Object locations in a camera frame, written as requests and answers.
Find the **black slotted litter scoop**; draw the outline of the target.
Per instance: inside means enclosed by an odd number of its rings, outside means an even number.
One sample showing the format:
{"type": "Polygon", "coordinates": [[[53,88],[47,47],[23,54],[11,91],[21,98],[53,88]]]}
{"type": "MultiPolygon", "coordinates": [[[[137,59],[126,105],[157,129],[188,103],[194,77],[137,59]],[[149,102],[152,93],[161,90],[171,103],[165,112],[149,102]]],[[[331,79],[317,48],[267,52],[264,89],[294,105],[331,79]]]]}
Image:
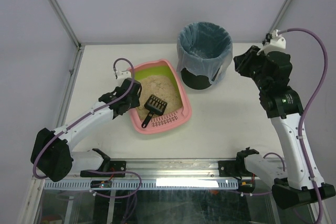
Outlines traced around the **black slotted litter scoop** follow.
{"type": "Polygon", "coordinates": [[[154,115],[162,116],[166,110],[166,107],[167,107],[166,101],[158,98],[153,94],[150,95],[146,103],[144,104],[144,108],[149,112],[144,121],[142,122],[141,127],[146,128],[154,115]]]}

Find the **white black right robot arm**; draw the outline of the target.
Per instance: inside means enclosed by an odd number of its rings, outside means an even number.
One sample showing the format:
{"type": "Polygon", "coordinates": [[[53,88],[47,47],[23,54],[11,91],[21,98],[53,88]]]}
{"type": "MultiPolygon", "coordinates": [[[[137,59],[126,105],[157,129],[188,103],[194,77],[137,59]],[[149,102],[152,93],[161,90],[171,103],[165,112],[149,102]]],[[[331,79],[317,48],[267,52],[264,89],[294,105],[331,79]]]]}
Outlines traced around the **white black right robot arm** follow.
{"type": "Polygon", "coordinates": [[[299,125],[303,107],[298,93],[289,85],[292,71],[290,55],[281,51],[264,53],[251,46],[234,57],[235,71],[253,80],[259,90],[259,100],[271,120],[280,140],[287,169],[281,171],[250,147],[237,153],[233,161],[219,161],[221,177],[237,180],[256,175],[271,188],[271,194],[281,209],[315,203],[335,196],[333,185],[324,182],[308,142],[299,125]]]}

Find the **black bin with blue liner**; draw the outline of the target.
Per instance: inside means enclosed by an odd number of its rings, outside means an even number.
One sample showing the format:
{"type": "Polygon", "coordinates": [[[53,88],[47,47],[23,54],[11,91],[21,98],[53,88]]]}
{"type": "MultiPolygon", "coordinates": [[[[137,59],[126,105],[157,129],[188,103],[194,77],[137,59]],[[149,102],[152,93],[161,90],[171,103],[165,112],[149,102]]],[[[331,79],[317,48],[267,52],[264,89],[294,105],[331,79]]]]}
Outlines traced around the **black bin with blue liner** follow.
{"type": "Polygon", "coordinates": [[[225,77],[233,59],[233,41],[222,26],[210,22],[186,25],[177,38],[176,71],[191,89],[204,90],[225,77]]]}

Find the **pink cat litter box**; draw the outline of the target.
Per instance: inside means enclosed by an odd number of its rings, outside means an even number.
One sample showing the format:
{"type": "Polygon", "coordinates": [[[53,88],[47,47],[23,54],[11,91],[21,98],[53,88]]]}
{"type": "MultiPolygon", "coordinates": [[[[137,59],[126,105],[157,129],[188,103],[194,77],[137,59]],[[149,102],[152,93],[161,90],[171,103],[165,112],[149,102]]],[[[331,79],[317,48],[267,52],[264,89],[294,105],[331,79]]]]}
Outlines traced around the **pink cat litter box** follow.
{"type": "Polygon", "coordinates": [[[163,75],[170,79],[180,95],[182,107],[166,115],[152,118],[146,128],[141,127],[142,120],[139,118],[136,109],[131,109],[129,111],[131,123],[135,130],[141,134],[157,134],[172,130],[186,123],[192,115],[192,108],[186,91],[171,63],[166,59],[160,59],[134,67],[133,76],[137,81],[152,75],[163,75]]]}

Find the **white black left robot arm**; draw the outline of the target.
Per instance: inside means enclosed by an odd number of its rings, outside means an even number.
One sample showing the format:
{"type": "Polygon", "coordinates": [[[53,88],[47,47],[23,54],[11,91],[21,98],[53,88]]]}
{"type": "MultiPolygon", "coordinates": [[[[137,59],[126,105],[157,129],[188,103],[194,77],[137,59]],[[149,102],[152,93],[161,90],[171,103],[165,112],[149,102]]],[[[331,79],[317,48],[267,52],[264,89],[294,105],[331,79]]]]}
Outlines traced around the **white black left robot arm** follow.
{"type": "Polygon", "coordinates": [[[112,92],[103,94],[82,116],[54,130],[40,130],[30,158],[34,176],[59,182],[70,173],[99,176],[112,172],[111,159],[103,151],[93,148],[75,152],[74,148],[91,131],[139,107],[141,91],[140,82],[126,78],[112,92]]]}

